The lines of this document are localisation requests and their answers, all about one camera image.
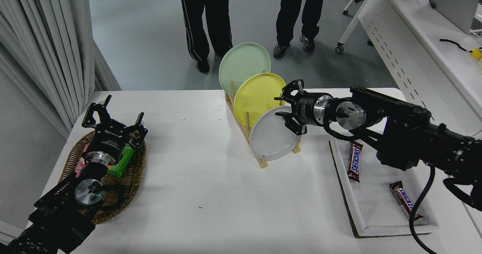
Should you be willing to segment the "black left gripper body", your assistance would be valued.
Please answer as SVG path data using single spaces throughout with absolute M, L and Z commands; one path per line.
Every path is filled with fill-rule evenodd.
M 95 134 L 87 149 L 87 158 L 95 153 L 107 154 L 113 161 L 119 161 L 128 142 L 127 126 L 116 121 L 101 122 L 95 127 Z

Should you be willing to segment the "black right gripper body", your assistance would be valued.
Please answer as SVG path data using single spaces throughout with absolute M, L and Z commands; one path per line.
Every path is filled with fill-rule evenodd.
M 295 114 L 301 125 L 317 125 L 320 121 L 315 117 L 314 108 L 320 98 L 320 93 L 311 93 L 307 91 L 298 91 L 295 95 L 297 101 Z

